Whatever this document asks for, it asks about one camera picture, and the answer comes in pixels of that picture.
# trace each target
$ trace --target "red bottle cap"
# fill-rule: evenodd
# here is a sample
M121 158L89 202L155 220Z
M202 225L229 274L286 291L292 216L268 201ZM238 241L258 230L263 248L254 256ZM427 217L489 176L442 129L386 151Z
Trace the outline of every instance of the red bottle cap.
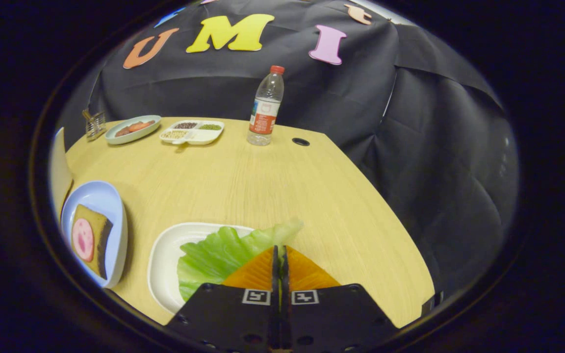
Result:
M269 68L269 72L273 72L273 73L282 75L282 74L284 74L284 67L272 65L272 67Z

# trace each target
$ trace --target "wooden table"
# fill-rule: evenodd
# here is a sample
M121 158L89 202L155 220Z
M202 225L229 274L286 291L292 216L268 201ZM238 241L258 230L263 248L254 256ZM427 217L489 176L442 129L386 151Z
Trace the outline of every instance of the wooden table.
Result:
M151 319L172 315L147 283L155 239L178 223L267 228L297 216L305 228L290 244L341 284L360 283L397 327L417 319L434 294L426 264L372 184L325 134L276 125L266 147L247 143L247 121L223 121L207 146L175 147L159 134L112 146L78 140L67 152L72 190L91 180L117 188L128 215L128 254L112 290ZM108 129L118 122L107 123ZM292 138L303 138L308 147Z

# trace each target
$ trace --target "black cloth backdrop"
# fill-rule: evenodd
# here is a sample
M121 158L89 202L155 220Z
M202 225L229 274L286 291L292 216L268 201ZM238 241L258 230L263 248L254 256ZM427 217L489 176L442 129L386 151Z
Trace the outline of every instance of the black cloth backdrop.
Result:
M283 66L276 124L333 140L404 224L436 291L455 293L493 261L516 206L518 162L506 113L485 79L446 43L368 9L372 24L355 22L344 4L354 5L220 0L192 4L156 28L154 21L81 83L63 115L67 148L83 134L85 107L105 111L108 120L145 114L248 120L269 67ZM228 16L233 25L257 13L276 17L262 32L260 51L211 45L186 53L202 20ZM341 65L308 55L318 41L315 25L347 34ZM123 68L135 43L175 27L150 61Z

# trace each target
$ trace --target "pink ham slice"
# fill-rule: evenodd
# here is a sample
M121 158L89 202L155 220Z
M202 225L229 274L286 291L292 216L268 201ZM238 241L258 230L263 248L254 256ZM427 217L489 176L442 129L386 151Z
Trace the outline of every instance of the pink ham slice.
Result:
M80 218L74 223L73 243L81 259L87 263L93 260L95 237L90 223L84 218Z

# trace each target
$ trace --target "yellow letter m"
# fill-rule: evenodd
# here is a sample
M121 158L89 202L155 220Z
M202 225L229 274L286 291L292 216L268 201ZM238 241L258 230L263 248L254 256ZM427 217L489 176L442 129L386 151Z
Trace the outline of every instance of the yellow letter m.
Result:
M260 34L265 29L265 25L274 19L271 14L251 14L241 21L237 22L234 26L226 16L217 16L207 18L202 21L204 27L195 38L195 42L186 49L187 53L197 53L200 51L206 51L210 48L208 44L208 38L213 40L213 46L215 49L221 49L226 45L232 38L237 36L237 38L230 44L228 44L228 49L230 50L247 50L247 51L257 51L263 46L258 42L260 40Z

